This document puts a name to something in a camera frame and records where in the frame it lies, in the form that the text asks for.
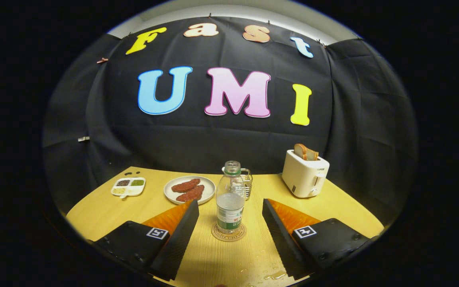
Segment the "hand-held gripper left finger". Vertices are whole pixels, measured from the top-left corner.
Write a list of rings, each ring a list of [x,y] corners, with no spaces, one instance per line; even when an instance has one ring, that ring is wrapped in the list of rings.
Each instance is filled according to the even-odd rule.
[[[128,220],[92,245],[134,272],[174,280],[198,216],[198,202],[190,200],[143,223]]]

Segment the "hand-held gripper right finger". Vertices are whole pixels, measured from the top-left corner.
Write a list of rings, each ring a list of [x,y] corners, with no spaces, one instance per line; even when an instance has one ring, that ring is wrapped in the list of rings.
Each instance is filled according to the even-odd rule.
[[[325,273],[371,245],[370,238],[336,218],[317,220],[272,199],[263,200],[262,215],[294,279]]]

